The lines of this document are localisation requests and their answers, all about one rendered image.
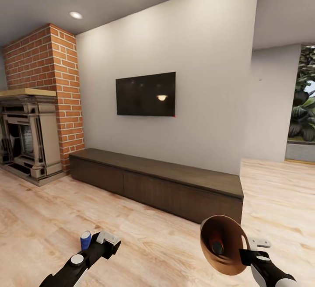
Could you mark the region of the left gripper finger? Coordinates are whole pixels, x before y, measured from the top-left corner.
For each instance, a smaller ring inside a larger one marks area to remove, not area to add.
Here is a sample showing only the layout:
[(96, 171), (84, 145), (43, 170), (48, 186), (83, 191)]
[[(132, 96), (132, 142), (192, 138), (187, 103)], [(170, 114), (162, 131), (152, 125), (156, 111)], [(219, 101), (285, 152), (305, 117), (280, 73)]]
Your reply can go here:
[(119, 241), (117, 244), (114, 245), (113, 250), (112, 250), (112, 254), (116, 254), (120, 244), (121, 244), (121, 241)]

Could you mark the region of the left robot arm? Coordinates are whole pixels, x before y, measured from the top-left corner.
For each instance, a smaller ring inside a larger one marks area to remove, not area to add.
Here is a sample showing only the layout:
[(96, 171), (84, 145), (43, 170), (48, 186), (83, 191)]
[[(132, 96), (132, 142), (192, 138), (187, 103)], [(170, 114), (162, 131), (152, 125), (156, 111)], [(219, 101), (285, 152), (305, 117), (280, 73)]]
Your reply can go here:
[(79, 287), (95, 262), (116, 254), (120, 244), (118, 236), (102, 229), (91, 237), (86, 250), (73, 255), (58, 273), (48, 275), (39, 287)]

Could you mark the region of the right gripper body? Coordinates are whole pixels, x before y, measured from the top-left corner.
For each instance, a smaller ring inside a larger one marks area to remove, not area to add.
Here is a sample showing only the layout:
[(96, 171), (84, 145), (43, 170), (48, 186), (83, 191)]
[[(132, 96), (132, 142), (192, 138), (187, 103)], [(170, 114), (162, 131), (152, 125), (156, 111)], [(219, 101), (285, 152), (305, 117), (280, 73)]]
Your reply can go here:
[(239, 249), (239, 252), (240, 252), (240, 258), (241, 258), (242, 264), (246, 266), (251, 265), (251, 258), (254, 254), (266, 256), (267, 258), (269, 258), (269, 254), (263, 251), (254, 252), (247, 249)]

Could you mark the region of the trash can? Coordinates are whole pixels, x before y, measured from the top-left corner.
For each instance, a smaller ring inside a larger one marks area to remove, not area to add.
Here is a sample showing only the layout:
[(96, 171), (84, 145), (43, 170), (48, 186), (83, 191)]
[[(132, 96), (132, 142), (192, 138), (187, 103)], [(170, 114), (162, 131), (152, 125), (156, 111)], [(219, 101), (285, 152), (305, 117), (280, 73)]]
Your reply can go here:
[[(232, 218), (225, 215), (214, 215), (200, 223), (200, 244), (209, 264), (226, 275), (242, 273), (247, 266), (242, 264), (239, 249), (244, 249), (242, 236), (245, 237), (247, 250), (249, 245), (242, 227)], [(208, 235), (217, 233), (224, 244), (224, 252), (217, 255), (210, 248)]]

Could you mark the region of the can of soda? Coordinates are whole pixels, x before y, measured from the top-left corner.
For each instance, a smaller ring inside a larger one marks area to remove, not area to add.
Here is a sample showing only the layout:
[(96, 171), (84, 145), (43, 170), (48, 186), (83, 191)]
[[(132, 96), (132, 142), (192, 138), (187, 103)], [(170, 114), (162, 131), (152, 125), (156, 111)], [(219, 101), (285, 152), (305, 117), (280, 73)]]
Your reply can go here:
[(211, 232), (208, 235), (208, 240), (209, 240), (210, 248), (215, 254), (219, 255), (224, 252), (224, 244), (217, 233)]
[(91, 233), (89, 231), (85, 231), (81, 235), (81, 250), (86, 250), (89, 247), (91, 242)]

